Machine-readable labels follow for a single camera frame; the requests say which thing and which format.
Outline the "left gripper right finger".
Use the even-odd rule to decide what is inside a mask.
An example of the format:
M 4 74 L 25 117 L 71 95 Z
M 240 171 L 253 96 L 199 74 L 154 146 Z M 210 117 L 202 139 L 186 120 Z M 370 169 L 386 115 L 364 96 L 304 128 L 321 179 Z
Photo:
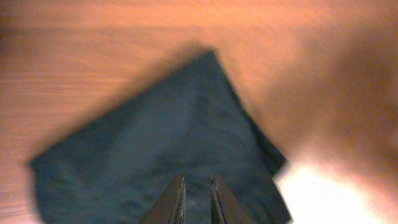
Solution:
M 256 224 L 240 205 L 226 182 L 218 175 L 211 179 L 211 223 Z

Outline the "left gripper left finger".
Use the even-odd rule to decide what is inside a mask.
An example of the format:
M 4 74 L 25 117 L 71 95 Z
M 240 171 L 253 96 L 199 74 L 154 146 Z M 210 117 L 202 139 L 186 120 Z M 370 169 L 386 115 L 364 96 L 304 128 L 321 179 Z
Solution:
M 140 224 L 184 224 L 186 185 L 183 175 L 172 179 Z

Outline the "black t-shirt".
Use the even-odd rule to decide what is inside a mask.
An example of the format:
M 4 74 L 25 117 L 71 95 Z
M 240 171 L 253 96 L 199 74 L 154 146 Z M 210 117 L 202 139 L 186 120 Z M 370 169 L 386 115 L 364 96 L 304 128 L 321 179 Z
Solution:
M 287 223 L 272 179 L 284 162 L 208 51 L 55 143 L 31 168 L 45 223 L 139 223 L 178 175 L 188 223 L 210 222 L 215 176 L 255 222 Z

